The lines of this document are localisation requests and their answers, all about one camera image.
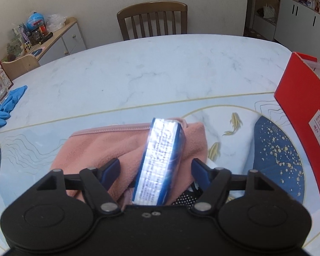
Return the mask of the pink fleece cloth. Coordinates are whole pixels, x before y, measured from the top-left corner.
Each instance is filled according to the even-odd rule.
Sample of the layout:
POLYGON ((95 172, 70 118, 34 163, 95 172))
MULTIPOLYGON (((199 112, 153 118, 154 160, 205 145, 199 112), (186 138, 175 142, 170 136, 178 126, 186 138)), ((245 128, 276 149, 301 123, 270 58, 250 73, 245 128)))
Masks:
MULTIPOLYGON (((187 123, 183 118, 178 118, 177 121, 183 127, 185 145, 167 205, 172 204, 193 183, 192 160, 207 160, 204 125, 201 122, 187 123)), ((124 207, 132 202, 131 183, 137 175, 149 130, 150 124, 143 123, 112 125, 75 132, 58 152, 51 169, 61 169, 64 174, 78 174, 85 168, 100 168, 113 158, 118 158, 121 173, 108 193, 124 207)))

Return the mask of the black polka dot item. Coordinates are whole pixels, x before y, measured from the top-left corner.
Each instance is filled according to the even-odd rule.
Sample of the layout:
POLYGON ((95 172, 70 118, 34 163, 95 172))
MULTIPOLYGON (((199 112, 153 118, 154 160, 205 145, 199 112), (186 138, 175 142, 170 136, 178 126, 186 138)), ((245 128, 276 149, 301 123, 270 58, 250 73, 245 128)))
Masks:
POLYGON ((172 205, 192 207, 195 202, 203 194, 197 182, 193 182, 187 190, 185 190, 173 203, 172 205))

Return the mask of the blue white carton box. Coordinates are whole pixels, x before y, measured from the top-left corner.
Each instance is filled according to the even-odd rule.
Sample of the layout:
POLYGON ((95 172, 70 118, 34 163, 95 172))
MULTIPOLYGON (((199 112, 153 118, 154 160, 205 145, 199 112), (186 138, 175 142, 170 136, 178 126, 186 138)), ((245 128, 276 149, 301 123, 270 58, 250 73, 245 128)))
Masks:
POLYGON ((137 172, 132 203, 142 206, 164 205, 173 187, 185 134, 177 120, 154 118, 137 172))

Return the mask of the blue rubber gloves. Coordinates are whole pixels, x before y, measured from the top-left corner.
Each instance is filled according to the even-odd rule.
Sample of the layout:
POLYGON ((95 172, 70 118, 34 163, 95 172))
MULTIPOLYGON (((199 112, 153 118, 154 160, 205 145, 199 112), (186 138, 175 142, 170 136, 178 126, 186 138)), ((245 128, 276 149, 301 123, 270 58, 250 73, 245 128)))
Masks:
POLYGON ((14 110, 16 104, 22 98, 27 88, 28 86, 24 85, 11 90, 6 99, 0 103, 0 128, 7 124, 7 120, 11 117, 11 112, 14 110))

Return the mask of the red white cardboard box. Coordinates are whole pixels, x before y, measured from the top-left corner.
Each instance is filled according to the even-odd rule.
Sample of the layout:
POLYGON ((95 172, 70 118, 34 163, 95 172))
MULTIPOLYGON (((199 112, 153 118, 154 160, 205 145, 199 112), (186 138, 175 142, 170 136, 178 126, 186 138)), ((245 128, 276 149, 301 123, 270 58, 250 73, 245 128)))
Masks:
POLYGON ((274 97, 300 139, 320 193, 320 61, 293 52, 274 97))

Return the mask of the white side cabinet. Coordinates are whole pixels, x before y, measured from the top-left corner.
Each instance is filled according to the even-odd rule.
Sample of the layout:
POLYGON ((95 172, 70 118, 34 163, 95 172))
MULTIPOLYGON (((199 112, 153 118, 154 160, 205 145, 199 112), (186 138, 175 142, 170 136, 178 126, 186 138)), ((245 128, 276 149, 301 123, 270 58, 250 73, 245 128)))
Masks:
POLYGON ((46 42, 33 46, 29 54, 35 56, 40 65, 44 65, 86 49, 77 19, 68 17, 64 27, 55 31, 46 42))

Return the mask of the white cabinet row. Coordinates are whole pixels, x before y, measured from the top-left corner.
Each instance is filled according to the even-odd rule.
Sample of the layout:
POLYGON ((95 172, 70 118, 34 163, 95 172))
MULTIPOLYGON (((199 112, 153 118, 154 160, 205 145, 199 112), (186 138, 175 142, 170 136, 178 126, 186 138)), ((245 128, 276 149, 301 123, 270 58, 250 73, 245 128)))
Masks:
POLYGON ((275 23, 255 15, 253 30, 291 51, 320 60, 320 14, 297 1, 281 0, 275 23))

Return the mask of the blue globe on cabinet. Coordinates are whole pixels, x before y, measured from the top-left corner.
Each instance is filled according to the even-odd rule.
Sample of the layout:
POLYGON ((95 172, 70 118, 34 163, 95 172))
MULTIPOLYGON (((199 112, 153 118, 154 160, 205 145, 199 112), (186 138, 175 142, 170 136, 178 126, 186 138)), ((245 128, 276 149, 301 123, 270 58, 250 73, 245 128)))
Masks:
POLYGON ((29 31, 38 29, 38 27, 43 24, 45 24, 44 16, 37 12, 32 13, 26 21, 26 27, 29 31))

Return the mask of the white plastic bag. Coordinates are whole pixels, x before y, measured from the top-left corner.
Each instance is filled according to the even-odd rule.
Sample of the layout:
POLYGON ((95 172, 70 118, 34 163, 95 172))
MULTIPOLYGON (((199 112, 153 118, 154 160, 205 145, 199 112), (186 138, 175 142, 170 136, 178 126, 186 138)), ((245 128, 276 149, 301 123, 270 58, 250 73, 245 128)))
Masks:
POLYGON ((274 19, 275 18, 275 8, 271 5, 265 5, 263 7, 263 18, 264 19, 274 19))

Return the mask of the brown wooden chair at wall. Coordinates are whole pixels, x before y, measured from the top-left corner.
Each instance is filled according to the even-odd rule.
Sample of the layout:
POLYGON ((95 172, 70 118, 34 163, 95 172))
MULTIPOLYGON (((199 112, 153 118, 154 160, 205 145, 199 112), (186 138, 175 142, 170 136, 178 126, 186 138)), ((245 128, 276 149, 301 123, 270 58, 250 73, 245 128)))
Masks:
POLYGON ((124 41, 188 32, 188 6, 177 1, 137 3, 117 13, 124 41))

